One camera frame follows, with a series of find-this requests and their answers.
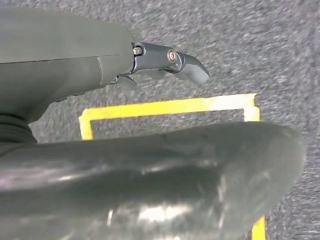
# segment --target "hex bolt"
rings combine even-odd
[[[134,54],[136,56],[137,55],[141,55],[141,54],[143,54],[143,49],[140,46],[135,46],[133,49],[133,54]]]
[[[177,53],[174,49],[170,49],[167,53],[168,60],[171,63],[175,63],[177,61]]]

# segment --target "yellow tape rectangle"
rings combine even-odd
[[[245,121],[260,121],[260,110],[254,104],[255,96],[255,93],[236,94],[88,108],[84,110],[78,121],[83,140],[94,139],[91,121],[106,119],[243,109]],[[264,217],[254,224],[251,237],[252,240],[266,240]]]

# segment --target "yellow floor marking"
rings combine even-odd
[[[82,112],[78,121],[83,140],[94,139],[91,121],[97,120],[243,109],[245,122],[260,121],[260,110],[254,104],[256,95],[236,94],[88,108]],[[266,240],[264,217],[252,228],[252,240]]]

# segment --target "dark gray casing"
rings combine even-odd
[[[288,193],[306,154],[296,131],[262,122],[3,144],[2,240],[237,240]]]
[[[103,88],[133,68],[134,42],[118,24],[1,7],[0,114],[32,123],[52,102]]]

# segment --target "robotic arm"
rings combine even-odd
[[[0,239],[236,240],[300,176],[302,137],[270,123],[48,144],[28,126],[68,96],[166,73],[209,78],[120,25],[0,8]]]
[[[178,74],[202,85],[209,73],[171,47],[135,42],[121,25],[37,8],[0,8],[0,113],[32,123],[53,102],[120,84],[131,74]]]

